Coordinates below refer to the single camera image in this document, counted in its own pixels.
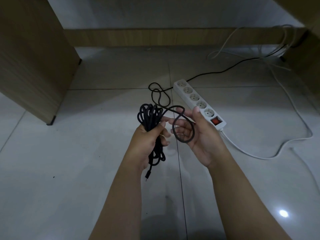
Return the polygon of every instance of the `white power strip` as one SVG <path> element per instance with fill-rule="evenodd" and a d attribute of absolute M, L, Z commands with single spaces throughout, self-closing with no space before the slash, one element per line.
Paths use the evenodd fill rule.
<path fill-rule="evenodd" d="M 217 130 L 221 131 L 226 122 L 218 113 L 186 82 L 181 79 L 173 84 L 173 89 L 193 109 L 195 106 L 200 108 L 200 112 L 207 121 L 213 124 Z"/>

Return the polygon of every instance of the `white wall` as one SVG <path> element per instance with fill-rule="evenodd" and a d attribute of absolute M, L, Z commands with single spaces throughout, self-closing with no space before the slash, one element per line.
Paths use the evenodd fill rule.
<path fill-rule="evenodd" d="M 303 25 L 273 0 L 48 0 L 64 28 Z"/>

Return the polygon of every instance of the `person's right hand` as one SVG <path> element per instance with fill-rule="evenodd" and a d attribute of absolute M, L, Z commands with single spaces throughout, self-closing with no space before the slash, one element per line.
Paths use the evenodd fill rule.
<path fill-rule="evenodd" d="M 181 113 L 182 109 L 177 108 L 177 112 Z M 204 166 L 209 167 L 216 160 L 230 153 L 218 130 L 203 117 L 198 106 L 194 107 L 192 111 L 186 110 L 184 115 L 195 122 L 194 138 L 188 143 L 188 146 Z M 174 119 L 163 117 L 162 121 L 168 121 L 172 125 Z M 175 125 L 175 131 L 182 140 L 186 141 L 191 137 L 192 129 L 188 121 L 178 119 Z"/>

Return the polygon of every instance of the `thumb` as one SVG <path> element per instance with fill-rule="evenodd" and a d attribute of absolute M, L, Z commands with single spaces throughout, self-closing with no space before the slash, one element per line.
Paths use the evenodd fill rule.
<path fill-rule="evenodd" d="M 160 135 L 160 133 L 164 130 L 165 126 L 166 126 L 166 122 L 162 121 L 152 130 L 150 130 L 149 134 L 151 134 L 154 138 L 157 138 Z"/>
<path fill-rule="evenodd" d="M 202 113 L 200 112 L 200 108 L 198 106 L 195 106 L 193 108 L 192 117 L 200 129 L 205 129 L 206 126 L 208 125 L 207 120 L 203 117 Z"/>

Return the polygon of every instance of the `cable bundle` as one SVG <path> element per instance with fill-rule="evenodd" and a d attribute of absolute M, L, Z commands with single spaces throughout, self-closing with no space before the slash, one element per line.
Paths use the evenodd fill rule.
<path fill-rule="evenodd" d="M 169 98 L 169 103 L 167 106 L 170 105 L 170 97 L 168 96 L 168 94 L 165 92 L 165 90 L 163 90 L 163 88 L 158 84 L 158 83 L 155 83 L 154 84 L 157 84 L 160 89 L 158 88 L 155 88 L 155 89 L 151 89 L 150 88 L 150 84 L 149 85 L 149 89 L 152 91 L 151 93 L 151 98 L 152 98 L 152 101 L 154 102 L 154 105 L 152 104 L 143 104 L 141 105 L 140 107 L 140 111 L 137 115 L 138 117 L 138 121 L 144 126 L 145 130 L 148 132 L 150 130 L 152 130 L 153 128 L 155 128 L 160 122 L 161 122 L 161 118 L 164 116 L 164 114 L 167 112 L 167 111 L 171 111 L 171 112 L 174 112 L 174 113 L 177 113 L 178 116 L 175 118 L 175 120 L 173 121 L 172 123 L 172 130 L 173 130 L 173 134 L 174 136 L 177 138 L 178 141 L 180 142 L 183 142 L 183 143 L 188 143 L 190 142 L 193 138 L 194 138 L 194 134 L 195 134 L 195 128 L 194 128 L 194 125 L 193 125 L 193 122 L 191 122 L 189 120 L 189 118 L 187 118 L 186 116 L 183 115 L 184 111 L 186 110 L 184 107 L 180 106 L 180 105 L 174 105 L 174 106 L 171 106 L 171 107 L 166 107 L 166 106 L 163 106 L 160 104 L 160 99 L 161 99 L 161 92 L 164 92 L 166 94 L 166 96 Z M 158 103 L 156 103 L 153 99 L 153 93 L 154 92 L 158 92 L 159 93 L 159 99 L 158 99 Z M 175 110 L 173 110 L 173 108 L 182 108 L 182 113 L 179 113 Z M 184 140 L 181 140 L 178 136 L 177 136 L 177 133 L 175 131 L 175 123 L 176 121 L 180 118 L 180 117 L 184 117 L 191 125 L 191 128 L 192 128 L 192 135 L 191 137 L 184 141 Z M 153 160 L 154 159 L 158 159 L 158 161 L 156 163 L 153 163 Z M 155 141 L 155 146 L 154 146 L 154 149 L 153 151 L 150 153 L 149 155 L 149 164 L 150 164 L 150 168 L 149 170 L 147 171 L 146 173 L 146 179 L 149 178 L 150 176 L 150 173 L 151 173 L 151 169 L 152 169 L 152 166 L 156 166 L 159 164 L 159 162 L 161 161 L 165 161 L 166 160 L 166 156 L 165 154 L 163 153 L 163 146 L 161 144 L 161 139 L 160 139 L 160 136 L 158 136 L 158 138 L 156 139 Z"/>

